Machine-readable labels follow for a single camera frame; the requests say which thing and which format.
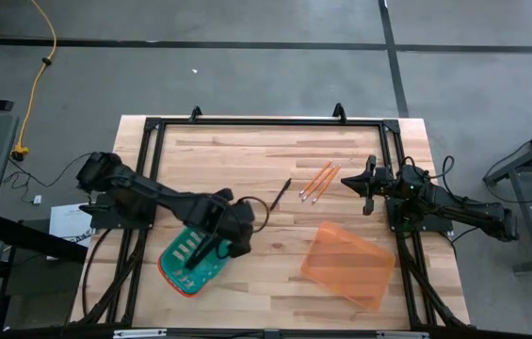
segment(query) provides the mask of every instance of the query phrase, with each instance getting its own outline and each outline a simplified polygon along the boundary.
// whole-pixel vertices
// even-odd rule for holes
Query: yellow cable
[[[23,155],[29,153],[29,148],[23,147],[23,135],[24,135],[24,129],[27,126],[27,121],[29,120],[29,116],[31,115],[31,108],[33,107],[33,100],[36,93],[36,86],[38,85],[38,81],[40,80],[41,75],[46,70],[46,65],[49,65],[52,62],[52,56],[56,52],[56,32],[54,27],[52,26],[52,23],[50,22],[50,19],[46,15],[46,13],[41,9],[40,5],[35,0],[31,0],[33,5],[38,9],[41,16],[45,19],[46,23],[50,27],[50,32],[52,33],[52,50],[50,51],[50,54],[45,58],[47,59],[47,62],[44,61],[41,65],[40,71],[38,72],[38,75],[36,75],[35,80],[33,81],[33,86],[31,87],[31,94],[29,95],[29,104],[27,105],[27,113],[24,115],[23,125],[21,126],[21,132],[19,133],[19,141],[14,145],[14,151],[12,152],[13,157],[17,157],[17,160],[23,160]]]

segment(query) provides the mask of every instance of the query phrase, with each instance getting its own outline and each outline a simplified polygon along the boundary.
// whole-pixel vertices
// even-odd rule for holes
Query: white paper
[[[85,204],[52,207],[50,210],[50,234],[72,242],[86,236],[86,239],[78,241],[77,244],[88,247],[89,235],[94,234],[94,229],[89,227],[92,216],[79,209],[79,206]]]

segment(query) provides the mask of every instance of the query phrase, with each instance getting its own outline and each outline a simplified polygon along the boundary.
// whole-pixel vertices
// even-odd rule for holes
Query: orange plastic tray
[[[391,280],[395,256],[339,226],[323,222],[301,273],[330,291],[377,312]]]

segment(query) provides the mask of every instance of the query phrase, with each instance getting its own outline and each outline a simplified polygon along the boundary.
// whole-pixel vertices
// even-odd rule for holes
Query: concrete floor
[[[384,43],[376,0],[39,3],[66,38]],[[532,45],[532,0],[388,4],[397,43]],[[0,35],[48,37],[49,31],[29,2],[11,0],[0,1]],[[12,114],[24,116],[47,51],[0,46],[0,98],[15,102]],[[532,55],[400,53],[398,59],[410,117],[426,120],[437,170],[453,154],[453,189],[492,200],[481,177],[532,137]],[[397,117],[386,52],[65,47],[40,81],[24,166],[48,180],[81,153],[109,151],[122,114],[187,115],[200,105],[205,114],[328,116],[336,102],[349,116]],[[44,197],[40,207],[3,187],[0,215],[48,218],[51,205],[83,202],[74,173],[50,189],[32,186]],[[511,198],[504,186],[498,191]],[[532,259],[523,227],[521,233],[517,243],[482,233],[457,243],[469,314],[479,328],[532,333],[532,274],[515,277],[511,271]],[[70,281],[55,273],[59,288],[46,289],[47,282],[39,293],[21,297],[9,325],[64,320],[79,267],[62,269],[74,273]],[[27,270],[33,275],[34,268]]]

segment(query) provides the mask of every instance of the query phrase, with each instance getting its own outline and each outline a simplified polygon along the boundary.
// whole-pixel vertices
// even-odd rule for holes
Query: black pen
[[[274,207],[276,207],[276,205],[278,204],[278,201],[282,198],[282,194],[284,194],[284,192],[286,191],[286,189],[288,189],[288,187],[291,185],[291,179],[289,178],[286,183],[284,184],[284,186],[282,187],[281,189],[281,192],[278,193],[278,197],[276,197],[276,199],[274,200],[274,202],[272,203],[272,205],[269,207],[269,210],[270,211],[273,211],[274,210]]]

